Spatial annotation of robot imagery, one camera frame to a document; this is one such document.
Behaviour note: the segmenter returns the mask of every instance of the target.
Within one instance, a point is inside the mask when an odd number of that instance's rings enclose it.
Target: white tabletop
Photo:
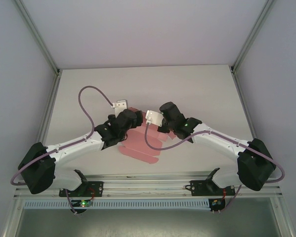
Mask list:
[[[90,131],[90,122],[78,104],[79,90],[86,85],[100,88],[112,102],[127,99],[130,107],[143,111],[159,111],[163,103],[172,101],[186,118],[197,118],[233,137],[252,139],[229,67],[208,65],[63,70],[46,145],[65,142]],[[93,89],[84,91],[82,103],[95,126],[114,113]],[[177,141],[177,138],[168,139],[163,147]],[[158,158],[157,163],[148,164],[122,155],[114,146],[84,155],[64,167],[96,175],[212,171],[236,165],[210,148],[188,142],[162,151]]]

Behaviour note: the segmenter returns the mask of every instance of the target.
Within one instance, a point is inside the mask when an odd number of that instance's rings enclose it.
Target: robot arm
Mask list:
[[[160,112],[147,111],[146,115],[147,123],[159,126],[159,132],[173,131],[179,139],[207,145],[237,163],[238,167],[219,167],[210,174],[206,188],[212,192],[240,184],[259,191],[276,168],[272,162],[252,152],[271,158],[264,143],[256,138],[250,142],[240,140],[218,132],[198,119],[185,118],[173,102],[163,104]]]
[[[62,188],[83,193],[87,180],[79,170],[65,170],[64,164],[90,152],[97,152],[116,145],[127,136],[131,128],[141,126],[142,111],[133,112],[128,109],[115,109],[115,115],[109,115],[108,120],[95,127],[94,132],[71,141],[47,146],[41,142],[34,144],[18,166],[18,170],[34,159],[48,154],[37,162],[25,168],[21,175],[32,194],[38,194],[49,187]]]

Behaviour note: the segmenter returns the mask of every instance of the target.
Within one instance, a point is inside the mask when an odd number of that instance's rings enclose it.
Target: white wall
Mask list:
[[[265,0],[23,0],[59,68],[232,65]]]
[[[53,72],[11,0],[0,0],[0,235],[9,180],[37,138]]]
[[[258,138],[286,171],[280,183],[296,226],[296,0],[278,0],[239,71]]]

